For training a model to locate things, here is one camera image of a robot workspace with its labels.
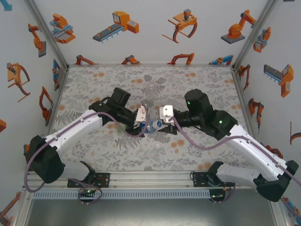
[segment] patterned table surface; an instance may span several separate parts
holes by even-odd
[[[157,98],[146,99],[145,83],[158,84]],[[126,105],[134,111],[141,102],[158,117],[158,108],[173,105],[187,110],[184,95],[198,88],[205,92],[214,109],[225,110],[246,127],[229,67],[71,67],[56,115],[58,131],[85,112],[96,100],[111,96],[115,87],[131,94]],[[184,131],[197,144],[212,146],[217,141],[195,128]],[[71,147],[64,155],[71,161],[85,161],[97,171],[205,170],[213,162],[250,167],[243,156],[227,145],[211,151],[193,147],[182,134],[153,133],[145,138],[130,138],[108,123]]]

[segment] small object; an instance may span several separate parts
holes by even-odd
[[[291,91],[291,81],[293,80],[293,69],[290,65],[287,65],[282,72],[264,65],[264,74],[267,74],[271,79],[278,81],[278,85],[281,86],[281,96],[286,97]]]
[[[38,26],[31,26],[28,24],[28,30],[31,32],[34,36],[33,42],[34,46],[38,49],[38,56],[42,57],[46,55],[46,42],[41,41],[40,38],[38,37],[36,31],[39,31]]]
[[[259,134],[259,128],[260,128],[260,125],[261,125],[261,114],[262,114],[262,110],[263,110],[264,106],[260,102],[259,103],[255,102],[254,98],[251,98],[249,100],[249,110],[250,110],[250,113],[251,113],[252,116],[255,113],[255,108],[256,107],[258,108],[257,109],[257,115],[256,115],[256,121],[257,121],[257,124],[258,124],[258,134]]]
[[[44,95],[50,101],[51,108],[49,110],[43,106],[43,97],[44,97]],[[43,118],[45,119],[45,126],[47,126],[48,123],[49,123],[49,120],[50,120],[50,116],[51,116],[52,108],[53,108],[54,104],[53,104],[53,101],[50,98],[50,96],[49,96],[49,94],[48,94],[48,92],[47,92],[47,90],[45,89],[44,86],[42,86],[42,92],[41,92],[41,95],[40,95],[40,98],[39,98],[39,105],[40,105],[40,108],[42,109]]]
[[[10,209],[14,206],[14,204],[19,200],[21,195],[21,192],[18,192],[15,196],[15,198],[5,207],[5,209],[0,212],[0,223],[2,223],[4,226],[10,225],[10,220],[6,218],[7,213],[10,211]]]
[[[235,42],[238,42],[242,39],[245,39],[245,36],[243,36],[241,34],[241,31],[243,30],[246,21],[249,22],[253,26],[255,25],[256,20],[253,19],[253,17],[250,16],[250,11],[246,10],[245,12],[243,12],[242,14],[240,14],[240,22],[239,24],[234,24],[229,28],[229,33],[226,35],[223,35],[221,37],[222,40],[224,40],[225,42],[232,44]]]
[[[123,11],[113,12],[113,20],[113,25],[94,35],[93,39],[103,43],[104,40],[108,40],[109,37],[113,37],[114,34],[118,34],[120,31],[129,30],[135,34],[139,32],[139,24],[130,20],[130,15]]]
[[[24,84],[26,84],[30,81],[29,75],[28,75],[27,71],[25,70],[25,68],[18,63],[15,63],[13,65],[11,63],[7,63],[7,69],[8,69],[8,81],[14,80],[14,83],[10,84],[8,86],[8,88],[12,87],[13,85],[16,85],[21,90],[21,92],[24,94],[24,97],[22,97],[20,100],[18,100],[18,102],[20,102],[25,97],[30,95],[30,93],[26,92],[22,87]],[[24,74],[27,78],[27,81],[24,83],[22,83],[22,81],[21,81],[21,71],[24,72]]]
[[[171,41],[174,41],[175,43],[179,43],[176,39],[178,33],[181,33],[181,34],[185,35],[186,37],[191,38],[193,36],[193,34],[196,32],[197,27],[198,27],[198,23],[197,23],[198,18],[196,18],[194,15],[192,15],[191,11],[189,9],[185,10],[183,13],[180,13],[180,14],[174,16],[173,18],[176,21],[178,21],[178,23],[175,23],[171,20],[168,20],[169,22],[171,22],[172,24],[175,25],[173,38],[169,38],[167,35],[163,34],[163,36],[165,38],[168,38]],[[184,32],[181,32],[181,30],[183,30],[185,27],[187,27],[189,25],[193,25],[192,31],[189,34],[185,34]]]
[[[75,39],[75,35],[73,35],[73,27],[68,25],[67,20],[63,16],[54,13],[53,20],[50,22],[50,25],[53,26],[51,34],[57,42],[66,44]]]
[[[221,65],[222,63],[226,63],[226,65],[230,65],[233,59],[233,55],[220,57],[212,62],[210,62],[210,65]]]
[[[130,56],[126,57],[126,59],[121,64],[126,65],[128,62],[130,62],[133,65],[139,65],[140,64],[140,62],[137,61],[133,55],[130,55]]]
[[[140,123],[140,126],[141,126],[141,129],[143,129],[144,126],[145,126],[145,124]],[[154,133],[160,127],[162,127],[162,122],[150,119],[149,120],[149,124],[147,125],[147,129],[146,129],[145,133]]]
[[[268,27],[266,30],[263,29],[261,35],[259,35],[253,45],[253,49],[261,53],[262,49],[268,44],[269,37],[271,35],[271,27]]]
[[[6,122],[0,119],[0,133],[6,128]]]
[[[245,75],[245,71],[246,71],[246,85],[244,87],[244,90],[249,86],[250,65],[247,65],[246,67],[240,66],[238,70],[238,75],[240,79]]]
[[[9,4],[7,0],[0,0],[0,2],[4,7],[4,11],[12,11],[13,10],[13,6],[11,4]]]
[[[158,84],[153,80],[146,83],[145,95],[148,100],[154,99],[157,97]]]
[[[126,129],[127,128],[127,126],[126,125],[124,125],[124,124],[122,124],[122,123],[120,123],[120,125],[122,126],[122,128],[124,128],[124,129]],[[121,130],[121,128],[118,126],[118,128],[117,128],[117,132],[118,133],[121,133],[121,134],[124,134],[124,132]]]
[[[92,62],[91,60],[88,60],[87,58],[84,58],[82,55],[76,56],[76,63],[75,65],[81,65],[81,63],[84,61],[90,65],[97,65],[96,63]]]
[[[191,54],[181,53],[179,55],[176,55],[176,56],[173,57],[172,61],[168,63],[168,65],[175,65],[176,60],[179,59],[179,58],[187,58],[186,64],[190,65],[193,58],[194,58],[194,53],[191,53]]]
[[[155,144],[155,148],[159,150],[161,148],[161,144]]]

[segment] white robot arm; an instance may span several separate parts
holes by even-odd
[[[295,161],[287,162],[271,153],[250,136],[227,112],[213,110],[207,95],[200,90],[189,91],[185,95],[185,100],[189,109],[185,112],[173,109],[172,105],[160,108],[160,118],[168,126],[159,131],[175,135],[177,130],[180,130],[190,143],[201,150],[210,150],[223,143],[229,144],[245,156],[255,169],[233,167],[216,161],[208,170],[210,180],[252,187],[266,199],[277,202],[291,180],[285,170],[294,175],[299,167],[298,164]],[[221,140],[220,143],[210,148],[195,144],[181,129],[191,126]]]
[[[90,166],[83,161],[67,161],[62,160],[61,157],[64,155],[64,151],[68,150],[81,137],[112,121],[110,117],[126,125],[126,132],[130,136],[143,137],[139,123],[146,120],[146,110],[143,106],[135,112],[126,109],[125,105],[129,97],[128,92],[115,88],[111,97],[94,102],[89,110],[61,130],[44,139],[35,136],[30,145],[24,146],[24,154],[28,161],[43,145],[48,145],[32,160],[31,169],[45,183],[52,183],[58,178],[72,178],[87,184],[93,183],[95,171]]]

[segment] orange robot illustration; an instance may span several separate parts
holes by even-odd
[[[73,35],[73,27],[68,24],[67,20],[63,16],[54,13],[53,20],[50,22],[50,25],[53,26],[51,34],[57,42],[66,44],[75,39],[75,36]]]
[[[20,102],[25,97],[30,95],[30,93],[26,92],[23,88],[23,85],[25,85],[26,83],[28,83],[30,81],[29,75],[28,75],[27,71],[25,70],[25,68],[18,63],[15,63],[13,65],[11,63],[7,63],[7,69],[8,69],[8,81],[12,81],[12,80],[14,81],[12,84],[10,84],[8,86],[8,88],[16,85],[21,90],[21,92],[24,94],[24,97],[22,97],[20,100],[18,100],[18,102]],[[23,82],[23,83],[21,81],[21,71],[24,72],[24,74],[27,78],[27,81]]]
[[[184,10],[183,13],[180,13],[180,14],[174,16],[173,18],[174,18],[174,20],[178,21],[177,23],[175,23],[172,20],[168,20],[169,22],[171,22],[172,24],[175,25],[173,38],[169,38],[167,35],[163,34],[163,36],[165,38],[168,38],[171,41],[174,41],[175,43],[179,43],[177,41],[178,33],[185,35],[187,38],[191,38],[193,36],[193,34],[196,32],[197,27],[198,27],[198,23],[197,23],[198,18],[196,18],[193,14],[191,14],[191,10],[189,10],[189,9]],[[184,32],[181,32],[181,30],[183,30],[185,27],[190,26],[190,25],[193,25],[193,28],[189,34],[185,34]]]
[[[104,40],[108,40],[109,37],[113,37],[114,34],[118,34],[120,31],[129,30],[135,34],[139,32],[139,24],[131,20],[130,15],[123,11],[113,12],[113,20],[113,25],[94,35],[93,39],[103,43]]]

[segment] purple cable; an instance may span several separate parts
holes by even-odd
[[[219,147],[222,144],[226,143],[227,141],[233,140],[233,139],[242,139],[242,140],[245,140],[245,141],[249,141],[249,139],[246,138],[246,137],[244,137],[244,136],[232,136],[232,137],[225,138],[221,142],[219,142],[219,143],[217,143],[217,144],[215,144],[215,145],[213,145],[211,147],[203,147],[203,146],[197,145],[196,143],[193,142],[193,140],[191,140],[189,138],[189,136],[183,131],[183,129],[181,128],[180,124],[175,119],[175,117],[171,117],[169,119],[169,121],[171,121],[171,120],[174,120],[174,124],[176,125],[176,127],[178,128],[178,130],[183,134],[183,136],[189,141],[189,143],[191,143],[193,146],[195,146],[196,148],[198,148],[200,150],[203,150],[203,151],[209,151],[209,150],[214,149],[216,147]],[[272,156],[270,156],[263,148],[261,148],[259,145],[257,145],[253,141],[250,141],[250,144],[252,144],[258,150],[260,150],[264,155],[266,155],[276,166],[278,166],[281,170],[283,170],[283,172],[285,172],[287,175],[289,175],[301,187],[301,181],[299,181],[293,174],[291,174],[283,166],[281,166],[280,164],[278,164],[278,162]]]
[[[284,203],[284,205],[288,208],[288,210],[292,212],[292,214],[293,214],[296,218],[298,218],[299,220],[301,220],[301,216],[298,215],[298,214],[290,207],[290,205],[289,205],[286,201],[283,200],[283,198],[281,198],[281,201],[282,201],[282,202]]]
[[[145,124],[148,125],[149,120],[150,120],[150,116],[149,116],[149,113],[148,113],[148,110],[147,110],[146,105],[145,105],[144,103],[142,103],[142,106],[144,107],[145,113],[146,113],[146,122],[145,122]],[[133,138],[135,138],[135,137],[140,137],[143,133],[145,133],[145,131],[146,131],[146,129],[147,129],[147,127],[144,126],[143,130],[142,130],[139,134],[137,134],[137,135],[131,135],[131,134],[129,134],[128,132],[125,131],[125,129],[119,124],[119,122],[117,122],[116,119],[114,119],[111,115],[109,115],[109,114],[107,114],[107,113],[105,113],[105,112],[95,112],[95,113],[92,113],[92,114],[90,114],[90,115],[85,116],[85,117],[83,118],[83,120],[86,120],[86,119],[88,119],[88,118],[90,118],[90,117],[92,117],[92,116],[94,116],[94,115],[105,115],[105,116],[108,116],[108,117],[109,117],[110,119],[112,119],[113,122],[115,122],[115,123],[121,128],[121,130],[122,130],[126,135],[128,135],[129,137],[133,137]],[[75,127],[75,126],[76,126],[77,124],[79,124],[79,123],[81,123],[80,120],[78,120],[77,122],[73,123],[72,125],[70,125],[70,126],[67,127],[66,129],[64,129],[62,132],[60,132],[59,134],[57,134],[56,137],[57,137],[57,138],[61,137],[64,133],[66,133],[67,131],[71,130],[73,127]],[[55,141],[55,138],[52,138],[51,140],[49,140],[48,142],[46,142],[46,143],[45,143],[44,145],[42,145],[42,147],[40,147],[40,148],[32,155],[32,157],[29,159],[29,161],[28,161],[28,163],[27,163],[27,165],[26,165],[26,168],[25,168],[25,173],[24,173],[24,187],[26,188],[26,190],[27,190],[28,192],[31,192],[31,193],[37,192],[37,191],[39,191],[39,190],[45,185],[45,182],[43,182],[37,189],[32,190],[32,189],[30,189],[29,186],[28,186],[28,179],[27,179],[27,176],[28,176],[28,172],[29,172],[29,169],[30,169],[30,166],[31,166],[33,160],[37,157],[37,155],[38,155],[38,154],[39,154],[39,153],[40,153],[47,145],[51,144],[51,143],[54,142],[54,141]],[[78,181],[78,180],[76,180],[76,181],[77,181],[78,184],[87,186],[87,184],[85,184],[85,183],[82,183],[82,182],[80,182],[80,181]]]
[[[78,183],[78,184],[81,184],[81,185],[84,185],[84,186],[86,186],[86,187],[95,188],[96,190],[98,190],[98,191],[100,192],[100,195],[99,195],[98,198],[94,199],[94,200],[91,201],[91,202],[86,202],[86,205],[87,205],[87,206],[90,205],[90,204],[93,204],[93,203],[97,202],[97,201],[100,200],[100,198],[103,196],[103,191],[102,191],[100,188],[98,188],[98,187],[96,187],[96,186],[94,186],[94,185],[85,184],[85,183],[83,183],[83,182],[81,182],[81,181],[79,181],[79,180],[76,180],[76,179],[69,179],[69,180],[72,180],[73,182]],[[77,195],[77,199],[78,199],[79,202],[81,202],[81,204],[84,204],[84,202],[80,199],[80,195],[83,194],[83,193],[84,193],[84,192],[79,192],[78,195]]]
[[[222,204],[222,203],[226,202],[227,200],[229,200],[229,199],[232,197],[232,195],[234,194],[235,188],[236,188],[236,184],[234,184],[233,189],[230,191],[230,194],[227,196],[227,198],[224,199],[224,200],[221,201],[221,202],[218,202],[218,203],[219,203],[219,204]],[[217,203],[217,201],[215,201],[212,197],[210,197],[210,199],[211,199],[211,201],[213,201],[214,204]]]

